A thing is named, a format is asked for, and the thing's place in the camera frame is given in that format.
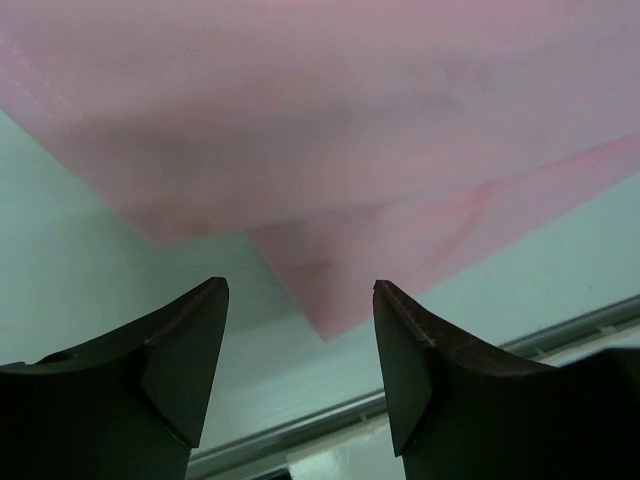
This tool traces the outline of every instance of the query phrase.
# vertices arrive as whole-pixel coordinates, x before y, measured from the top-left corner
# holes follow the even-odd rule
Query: white table
[[[640,175],[421,300],[502,343],[640,293]],[[242,235],[149,245],[0,114],[0,364],[34,362],[227,277],[202,449],[381,388],[371,322],[323,343]]]

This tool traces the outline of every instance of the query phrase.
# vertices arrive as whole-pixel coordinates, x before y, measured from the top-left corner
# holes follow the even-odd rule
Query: metal track
[[[501,346],[536,361],[640,328],[640,295],[554,325]],[[287,452],[386,414],[384,391],[317,412],[240,441],[194,455],[187,480],[243,480],[286,468]]]

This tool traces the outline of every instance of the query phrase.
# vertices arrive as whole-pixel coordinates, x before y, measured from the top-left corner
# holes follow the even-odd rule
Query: towel
[[[2,0],[0,108],[331,339],[640,170],[638,45],[635,0]]]

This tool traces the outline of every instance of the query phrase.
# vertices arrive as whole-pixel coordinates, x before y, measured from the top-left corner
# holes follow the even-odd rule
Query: pink fabric
[[[2,0],[0,107],[332,338],[638,171],[638,45],[637,0]]]

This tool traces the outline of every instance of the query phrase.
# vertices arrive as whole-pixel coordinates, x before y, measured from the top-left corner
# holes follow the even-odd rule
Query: light green surface
[[[640,292],[640,175],[422,297],[492,342]],[[0,114],[0,364],[36,361],[224,276],[231,309],[203,448],[381,387],[371,322],[329,344],[242,235],[141,240]]]

